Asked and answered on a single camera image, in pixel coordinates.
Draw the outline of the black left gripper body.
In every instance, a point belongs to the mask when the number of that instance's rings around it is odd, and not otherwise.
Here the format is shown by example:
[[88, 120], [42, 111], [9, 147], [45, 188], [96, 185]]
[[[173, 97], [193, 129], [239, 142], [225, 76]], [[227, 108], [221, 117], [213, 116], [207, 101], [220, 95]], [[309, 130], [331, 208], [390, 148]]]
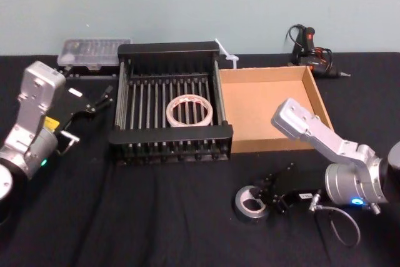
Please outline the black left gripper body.
[[79, 118], [90, 118], [96, 112], [94, 104], [73, 88], [65, 89], [61, 97], [47, 112], [44, 127], [52, 132], [66, 130]]

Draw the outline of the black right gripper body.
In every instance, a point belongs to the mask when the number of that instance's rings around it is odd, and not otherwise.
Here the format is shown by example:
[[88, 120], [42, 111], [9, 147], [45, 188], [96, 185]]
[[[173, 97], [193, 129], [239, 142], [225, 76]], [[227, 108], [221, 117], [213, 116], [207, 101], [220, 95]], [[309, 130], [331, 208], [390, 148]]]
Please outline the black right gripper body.
[[304, 170], [290, 172], [278, 181], [276, 196], [288, 207], [312, 200], [315, 194], [320, 195], [320, 202], [328, 202], [329, 196], [325, 185], [325, 170]]

